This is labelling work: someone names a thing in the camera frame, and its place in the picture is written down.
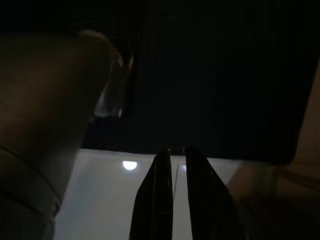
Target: dark fabric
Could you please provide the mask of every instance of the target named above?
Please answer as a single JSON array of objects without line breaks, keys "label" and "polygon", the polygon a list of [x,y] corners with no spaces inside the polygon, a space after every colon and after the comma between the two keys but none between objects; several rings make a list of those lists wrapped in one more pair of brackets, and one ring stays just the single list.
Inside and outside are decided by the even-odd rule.
[{"label": "dark fabric", "polygon": [[114,54],[94,37],[47,35],[2,38],[0,53],[0,239],[52,239]]},{"label": "dark fabric", "polygon": [[247,197],[236,206],[248,239],[319,239],[319,197]]},{"label": "dark fabric", "polygon": [[319,1],[30,2],[32,21],[7,22],[94,29],[135,55],[123,120],[91,122],[83,148],[192,145],[212,158],[292,161],[319,58]]}]

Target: white surface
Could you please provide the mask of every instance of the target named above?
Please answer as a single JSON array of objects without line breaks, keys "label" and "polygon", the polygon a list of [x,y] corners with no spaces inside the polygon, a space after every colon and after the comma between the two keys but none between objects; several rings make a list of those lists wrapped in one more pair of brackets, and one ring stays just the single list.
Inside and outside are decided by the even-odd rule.
[{"label": "white surface", "polygon": [[[126,240],[129,238],[134,201],[154,155],[80,150],[60,213],[55,240]],[[123,161],[137,162],[125,169]],[[227,184],[240,161],[210,159]],[[173,239],[191,240],[185,157],[173,156]]]}]

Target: black object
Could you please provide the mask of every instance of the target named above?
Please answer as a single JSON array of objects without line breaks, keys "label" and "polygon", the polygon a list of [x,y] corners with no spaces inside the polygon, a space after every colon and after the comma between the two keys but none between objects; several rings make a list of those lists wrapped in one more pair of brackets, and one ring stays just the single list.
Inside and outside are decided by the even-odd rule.
[{"label": "black object", "polygon": [[143,180],[134,201],[130,240],[170,240],[173,192],[170,153],[161,151]]},{"label": "black object", "polygon": [[192,147],[184,150],[193,240],[244,240],[229,190],[206,157]]},{"label": "black object", "polygon": [[[171,148],[155,156],[134,201],[130,240],[171,240],[173,196]],[[206,157],[185,149],[193,240],[244,240],[244,231],[227,187]]]}]

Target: light source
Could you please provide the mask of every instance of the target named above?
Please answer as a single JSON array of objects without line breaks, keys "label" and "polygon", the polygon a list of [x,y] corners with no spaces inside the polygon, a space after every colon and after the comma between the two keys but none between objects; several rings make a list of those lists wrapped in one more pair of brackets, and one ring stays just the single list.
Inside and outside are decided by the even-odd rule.
[{"label": "light source", "polygon": [[137,162],[136,161],[123,161],[122,165],[125,169],[131,171],[137,167]]}]

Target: dark background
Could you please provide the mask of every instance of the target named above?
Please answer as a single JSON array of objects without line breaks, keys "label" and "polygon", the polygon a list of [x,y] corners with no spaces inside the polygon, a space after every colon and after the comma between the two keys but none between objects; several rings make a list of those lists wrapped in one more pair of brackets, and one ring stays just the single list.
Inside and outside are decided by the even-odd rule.
[{"label": "dark background", "polygon": [[320,52],[311,0],[18,1],[2,33],[110,37],[135,55],[123,119],[89,123],[83,148],[293,160]]}]

